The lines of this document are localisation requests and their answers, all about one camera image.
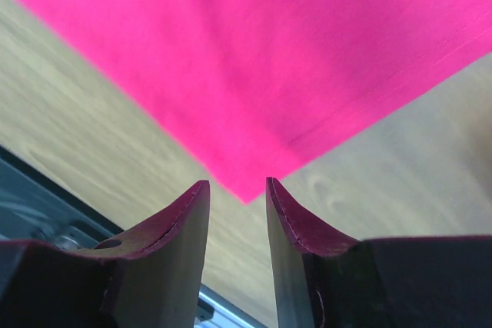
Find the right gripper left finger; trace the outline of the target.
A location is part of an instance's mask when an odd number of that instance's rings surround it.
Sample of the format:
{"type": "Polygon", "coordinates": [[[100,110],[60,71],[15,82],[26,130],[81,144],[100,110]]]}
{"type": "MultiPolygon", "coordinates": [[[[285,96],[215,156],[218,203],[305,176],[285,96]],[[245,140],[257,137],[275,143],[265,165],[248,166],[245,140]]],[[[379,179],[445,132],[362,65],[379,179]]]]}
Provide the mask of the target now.
{"type": "Polygon", "coordinates": [[[3,327],[191,327],[208,235],[210,185],[92,249],[1,244],[3,327]]]}

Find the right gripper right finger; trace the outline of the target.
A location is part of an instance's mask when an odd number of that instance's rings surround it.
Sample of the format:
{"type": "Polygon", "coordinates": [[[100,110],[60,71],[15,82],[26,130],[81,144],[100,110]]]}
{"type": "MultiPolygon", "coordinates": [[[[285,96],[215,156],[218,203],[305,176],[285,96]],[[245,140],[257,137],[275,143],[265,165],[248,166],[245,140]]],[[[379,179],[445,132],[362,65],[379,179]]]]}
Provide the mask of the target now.
{"type": "Polygon", "coordinates": [[[489,327],[488,235],[356,240],[266,180],[281,327],[489,327]]]}

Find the pink t shirt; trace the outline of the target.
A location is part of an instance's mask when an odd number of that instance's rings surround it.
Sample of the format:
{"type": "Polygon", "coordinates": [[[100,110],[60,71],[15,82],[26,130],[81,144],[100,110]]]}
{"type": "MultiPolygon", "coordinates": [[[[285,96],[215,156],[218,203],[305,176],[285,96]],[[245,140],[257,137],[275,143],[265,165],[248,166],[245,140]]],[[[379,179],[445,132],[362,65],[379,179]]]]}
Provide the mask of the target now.
{"type": "Polygon", "coordinates": [[[256,198],[491,50],[491,0],[19,0],[256,198]]]}

